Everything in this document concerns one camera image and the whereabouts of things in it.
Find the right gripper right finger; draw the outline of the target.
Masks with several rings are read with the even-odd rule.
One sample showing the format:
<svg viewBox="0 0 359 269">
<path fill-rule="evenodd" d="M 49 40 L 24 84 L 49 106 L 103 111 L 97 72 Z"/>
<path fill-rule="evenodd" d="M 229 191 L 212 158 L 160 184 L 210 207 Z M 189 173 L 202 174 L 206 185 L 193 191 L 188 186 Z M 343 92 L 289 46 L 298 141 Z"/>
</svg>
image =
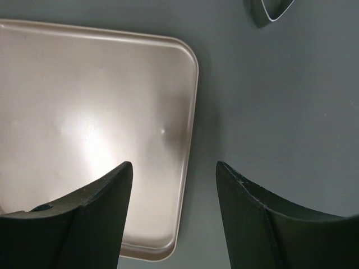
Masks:
<svg viewBox="0 0 359 269">
<path fill-rule="evenodd" d="M 222 161 L 216 183 L 232 268 L 358 267 L 358 216 L 295 204 Z"/>
</svg>

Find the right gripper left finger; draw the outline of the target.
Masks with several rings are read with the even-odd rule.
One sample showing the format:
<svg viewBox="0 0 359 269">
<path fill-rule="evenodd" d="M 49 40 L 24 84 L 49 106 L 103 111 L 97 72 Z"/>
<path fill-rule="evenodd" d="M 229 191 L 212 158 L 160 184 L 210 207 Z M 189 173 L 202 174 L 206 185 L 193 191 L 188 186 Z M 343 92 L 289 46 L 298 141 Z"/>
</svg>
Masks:
<svg viewBox="0 0 359 269">
<path fill-rule="evenodd" d="M 132 180 L 125 161 L 59 199 L 1 215 L 1 268 L 117 268 Z"/>
</svg>

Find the gold tin lid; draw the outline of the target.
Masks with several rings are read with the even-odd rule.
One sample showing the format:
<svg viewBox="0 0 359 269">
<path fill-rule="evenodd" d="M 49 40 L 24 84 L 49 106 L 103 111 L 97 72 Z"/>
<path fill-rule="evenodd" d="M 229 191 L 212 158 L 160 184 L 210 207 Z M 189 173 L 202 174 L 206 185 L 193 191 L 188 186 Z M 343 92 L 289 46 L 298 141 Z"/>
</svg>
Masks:
<svg viewBox="0 0 359 269">
<path fill-rule="evenodd" d="M 199 78 L 183 41 L 1 19 L 1 212 L 31 210 L 124 161 L 121 256 L 175 250 Z"/>
</svg>

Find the metal tongs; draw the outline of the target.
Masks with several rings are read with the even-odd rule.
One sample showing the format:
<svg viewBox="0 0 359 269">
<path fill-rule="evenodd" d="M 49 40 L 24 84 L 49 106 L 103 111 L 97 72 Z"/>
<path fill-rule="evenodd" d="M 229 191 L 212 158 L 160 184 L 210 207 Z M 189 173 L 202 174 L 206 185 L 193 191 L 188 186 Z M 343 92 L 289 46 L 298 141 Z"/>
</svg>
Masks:
<svg viewBox="0 0 359 269">
<path fill-rule="evenodd" d="M 293 5 L 294 0 L 279 1 L 271 11 L 263 0 L 251 0 L 250 11 L 257 28 L 264 28 L 267 25 L 278 21 L 285 12 Z"/>
</svg>

